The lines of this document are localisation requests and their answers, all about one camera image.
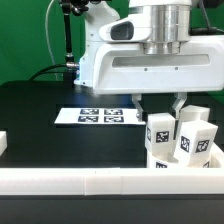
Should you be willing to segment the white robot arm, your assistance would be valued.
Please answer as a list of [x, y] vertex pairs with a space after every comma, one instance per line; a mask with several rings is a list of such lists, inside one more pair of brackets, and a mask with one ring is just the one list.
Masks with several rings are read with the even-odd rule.
[[130, 94], [139, 120], [147, 118], [144, 94], [174, 93], [179, 111], [189, 92], [224, 89], [224, 35], [190, 30], [197, 1], [129, 0], [125, 18], [106, 2], [89, 2], [74, 83], [95, 94]]

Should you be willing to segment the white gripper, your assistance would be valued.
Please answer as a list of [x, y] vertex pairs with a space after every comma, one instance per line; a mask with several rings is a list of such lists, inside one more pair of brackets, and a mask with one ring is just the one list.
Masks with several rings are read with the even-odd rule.
[[104, 44], [94, 62], [97, 94], [133, 94], [136, 117], [143, 120], [141, 94], [175, 93], [172, 109], [179, 119], [186, 92], [224, 89], [224, 36], [194, 36], [177, 54], [146, 55], [143, 45]]

